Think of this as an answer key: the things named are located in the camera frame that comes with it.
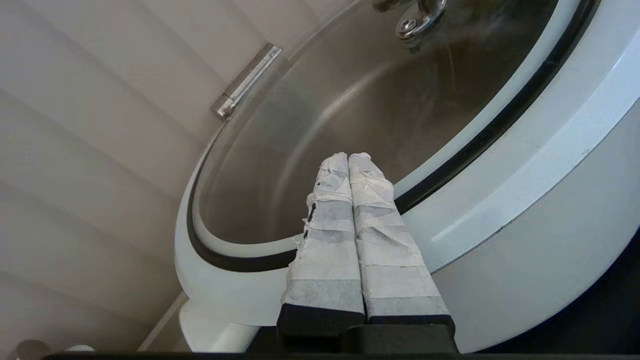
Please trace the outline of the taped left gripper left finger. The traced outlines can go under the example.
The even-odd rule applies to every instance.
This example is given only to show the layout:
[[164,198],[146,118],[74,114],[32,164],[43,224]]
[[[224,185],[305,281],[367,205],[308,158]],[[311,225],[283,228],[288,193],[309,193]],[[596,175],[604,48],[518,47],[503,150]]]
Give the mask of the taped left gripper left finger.
[[278,337],[288,351],[338,351],[345,333],[365,324],[345,153],[322,161],[306,204],[302,239],[286,274]]

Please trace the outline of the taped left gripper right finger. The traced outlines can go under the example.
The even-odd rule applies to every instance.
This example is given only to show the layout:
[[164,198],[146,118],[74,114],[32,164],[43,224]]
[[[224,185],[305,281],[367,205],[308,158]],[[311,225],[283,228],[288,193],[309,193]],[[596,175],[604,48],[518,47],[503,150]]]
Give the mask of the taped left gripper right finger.
[[453,317],[394,202],[394,187],[368,153],[350,155],[349,181],[367,322],[436,324],[455,330]]

